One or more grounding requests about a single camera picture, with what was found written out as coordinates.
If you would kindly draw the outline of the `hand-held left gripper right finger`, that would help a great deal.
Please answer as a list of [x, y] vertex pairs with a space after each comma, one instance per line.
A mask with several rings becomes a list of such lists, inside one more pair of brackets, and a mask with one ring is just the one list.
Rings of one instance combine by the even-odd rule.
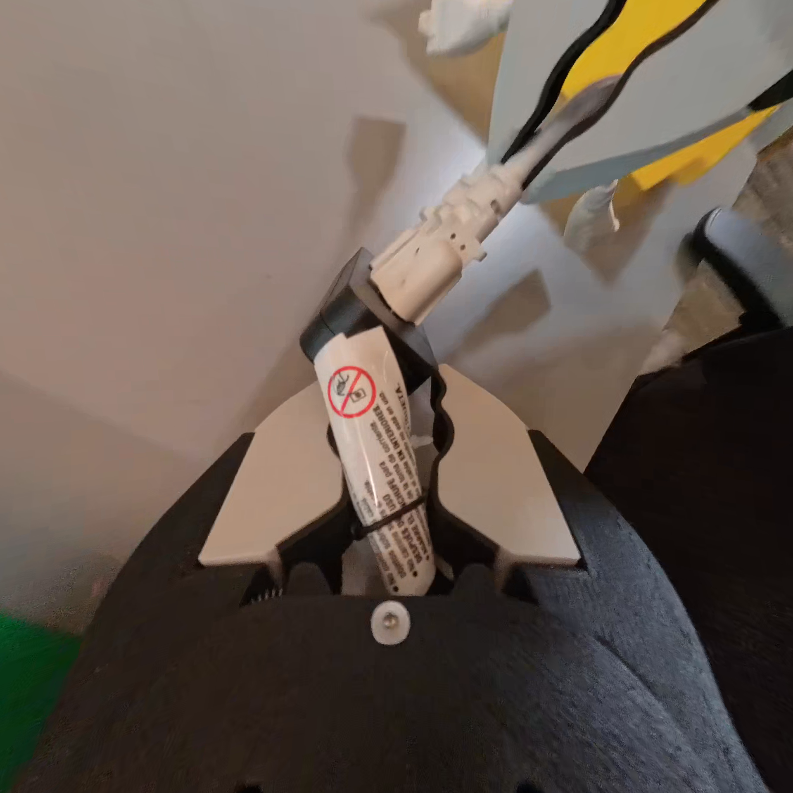
[[431, 378], [431, 408], [437, 454], [426, 505], [444, 572], [576, 567], [580, 549], [521, 419], [446, 364]]

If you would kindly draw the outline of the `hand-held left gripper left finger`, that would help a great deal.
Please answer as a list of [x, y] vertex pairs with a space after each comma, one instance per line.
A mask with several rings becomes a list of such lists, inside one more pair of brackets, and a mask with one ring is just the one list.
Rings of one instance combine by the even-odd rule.
[[317, 383], [259, 424], [199, 553], [203, 567], [266, 565], [284, 584], [311, 562], [340, 592], [356, 519], [328, 429]]

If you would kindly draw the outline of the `green object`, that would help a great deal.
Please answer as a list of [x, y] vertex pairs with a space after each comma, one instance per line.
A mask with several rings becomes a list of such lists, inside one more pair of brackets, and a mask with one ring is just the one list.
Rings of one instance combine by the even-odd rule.
[[81, 644], [77, 635], [1, 615], [2, 792], [33, 756]]

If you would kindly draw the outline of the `white desk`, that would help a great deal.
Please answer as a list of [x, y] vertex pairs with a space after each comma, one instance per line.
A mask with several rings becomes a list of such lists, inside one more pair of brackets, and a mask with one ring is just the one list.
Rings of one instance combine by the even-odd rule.
[[477, 164], [501, 38], [424, 2], [2, 2], [2, 612], [80, 633], [312, 380], [339, 267]]

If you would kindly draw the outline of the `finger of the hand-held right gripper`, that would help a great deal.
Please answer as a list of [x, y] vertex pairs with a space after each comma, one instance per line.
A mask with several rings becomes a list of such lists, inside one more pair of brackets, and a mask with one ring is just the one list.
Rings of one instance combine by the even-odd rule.
[[486, 154], [495, 164], [526, 144], [576, 61], [621, 12], [621, 1], [432, 1], [418, 30], [432, 57], [470, 55], [504, 34]]
[[615, 99], [532, 180], [526, 203], [555, 201], [627, 176], [647, 188], [659, 162], [786, 102], [792, 2], [704, 2], [660, 44], [616, 67]]

